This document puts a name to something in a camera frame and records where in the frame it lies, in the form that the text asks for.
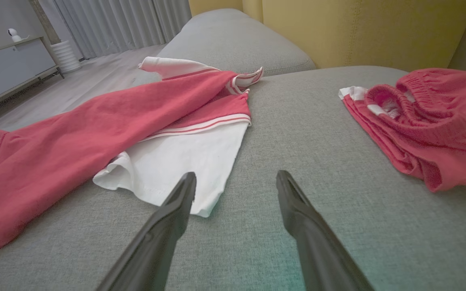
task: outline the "ribbed white plant pot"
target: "ribbed white plant pot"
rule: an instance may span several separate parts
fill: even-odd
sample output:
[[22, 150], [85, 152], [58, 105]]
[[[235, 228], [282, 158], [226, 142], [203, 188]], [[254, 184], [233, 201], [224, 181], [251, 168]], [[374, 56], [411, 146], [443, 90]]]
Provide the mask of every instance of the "ribbed white plant pot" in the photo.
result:
[[53, 53], [57, 56], [59, 67], [63, 74], [76, 71], [82, 67], [70, 46], [70, 41], [66, 40], [59, 44], [52, 44]]

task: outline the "curtain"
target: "curtain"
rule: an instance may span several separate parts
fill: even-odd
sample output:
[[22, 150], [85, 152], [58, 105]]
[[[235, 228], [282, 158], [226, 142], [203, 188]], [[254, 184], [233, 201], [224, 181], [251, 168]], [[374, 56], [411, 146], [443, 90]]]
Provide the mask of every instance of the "curtain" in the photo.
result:
[[54, 0], [86, 59], [165, 44], [192, 15], [188, 0]]

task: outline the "red garment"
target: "red garment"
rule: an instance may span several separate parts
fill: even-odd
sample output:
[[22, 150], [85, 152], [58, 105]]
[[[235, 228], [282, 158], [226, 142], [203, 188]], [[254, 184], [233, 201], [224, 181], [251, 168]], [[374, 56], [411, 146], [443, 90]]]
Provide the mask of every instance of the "red garment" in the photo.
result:
[[[190, 70], [179, 78], [98, 96], [17, 131], [0, 131], [0, 248], [120, 152], [192, 112], [196, 120], [191, 124], [202, 122], [202, 111], [196, 110], [213, 108], [215, 102], [209, 101], [230, 92], [224, 88], [231, 89], [237, 75]], [[249, 118], [246, 97], [217, 102], [228, 100], [223, 114]], [[208, 113], [217, 117], [216, 111]]]
[[396, 169], [433, 192], [466, 185], [466, 72], [417, 70], [396, 88], [359, 96], [344, 94], [343, 102]]

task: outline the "yellow sofa backrest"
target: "yellow sofa backrest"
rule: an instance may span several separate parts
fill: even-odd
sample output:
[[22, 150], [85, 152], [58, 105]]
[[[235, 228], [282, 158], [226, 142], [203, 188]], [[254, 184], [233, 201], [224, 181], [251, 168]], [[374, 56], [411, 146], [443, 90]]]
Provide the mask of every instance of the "yellow sofa backrest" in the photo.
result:
[[318, 68], [446, 68], [466, 0], [190, 0], [192, 14], [236, 8], [299, 46]]

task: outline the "gray sofa seat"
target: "gray sofa seat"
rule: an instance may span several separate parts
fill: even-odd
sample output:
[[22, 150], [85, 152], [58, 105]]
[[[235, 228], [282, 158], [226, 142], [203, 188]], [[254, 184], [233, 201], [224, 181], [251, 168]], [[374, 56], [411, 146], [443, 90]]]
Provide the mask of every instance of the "gray sofa seat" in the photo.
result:
[[[316, 68], [292, 42], [236, 9], [195, 16], [157, 56], [191, 59], [238, 73], [254, 72], [264, 66], [265, 76]], [[157, 74], [138, 70], [133, 86], [156, 81]]]
[[[226, 190], [209, 218], [190, 217], [166, 289], [304, 289], [279, 210], [279, 169], [294, 176], [376, 290], [466, 289], [466, 187], [433, 194], [396, 171], [337, 96], [404, 74], [343, 67], [253, 85], [253, 125]], [[0, 250], [0, 289], [94, 290], [155, 210], [126, 190], [83, 184]]]

